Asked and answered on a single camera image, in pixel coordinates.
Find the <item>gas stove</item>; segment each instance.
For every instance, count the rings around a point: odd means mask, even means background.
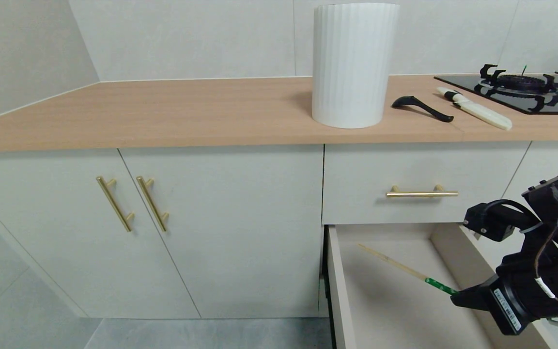
[[[485,64],[479,75],[447,75],[434,79],[448,82],[487,99],[528,114],[558,114],[558,71],[544,75],[503,74]]]

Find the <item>white container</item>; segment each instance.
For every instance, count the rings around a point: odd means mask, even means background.
[[[363,128],[383,118],[399,6],[339,4],[314,13],[313,118]]]

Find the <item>open drawer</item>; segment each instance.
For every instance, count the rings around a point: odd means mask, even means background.
[[[446,293],[357,245],[459,289],[494,272],[469,234],[455,223],[328,226],[325,277],[336,347],[551,348],[533,325],[503,336],[489,313],[456,307]]]

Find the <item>gold handle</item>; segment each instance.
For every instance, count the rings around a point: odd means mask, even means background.
[[[115,183],[117,183],[115,178],[105,183],[105,180],[102,178],[102,176],[98,176],[96,177],[96,181],[98,181],[100,188],[102,188],[102,191],[105,193],[107,200],[109,200],[109,203],[111,204],[111,207],[113,207],[113,210],[115,210],[115,213],[118,215],[118,218],[120,219],[120,221],[122,221],[122,224],[124,224],[124,228],[126,228],[126,231],[131,232],[132,229],[130,228],[130,221],[132,221],[133,218],[135,218],[135,214],[133,212],[130,212],[128,216],[124,217],[124,214],[122,214],[122,210],[120,209],[120,206],[115,201],[113,195],[111,194],[111,191],[109,190],[110,187],[115,186]]]
[[[152,213],[155,214],[156,220],[158,221],[159,225],[161,226],[161,230],[163,232],[166,232],[167,227],[165,226],[165,221],[167,220],[167,218],[169,218],[169,214],[167,212],[165,212],[164,214],[159,213],[159,209],[156,208],[155,201],[152,200],[152,196],[150,195],[150,190],[148,189],[149,187],[151,187],[155,183],[155,181],[152,178],[150,178],[146,182],[146,181],[144,181],[142,176],[138,176],[137,177],[137,183],[139,183],[139,186],[141,187],[141,191],[143,192],[143,195],[146,197],[146,200],[148,200],[148,203],[150,204],[150,209],[152,210]]]
[[[392,186],[387,192],[387,197],[445,197],[458,196],[457,191],[445,191],[442,186],[436,185],[434,191],[400,191],[397,186]]]

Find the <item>tiled wall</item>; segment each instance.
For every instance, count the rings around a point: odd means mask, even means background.
[[[0,113],[97,81],[68,0],[0,0]]]
[[[0,1],[0,114],[99,80],[311,75],[314,8],[357,1]],[[383,1],[393,74],[558,70],[558,0]]]
[[[0,348],[83,349],[99,323],[76,317],[0,237]]]
[[[101,81],[311,75],[313,10],[359,0],[70,0]],[[558,70],[558,0],[401,5],[392,73]]]

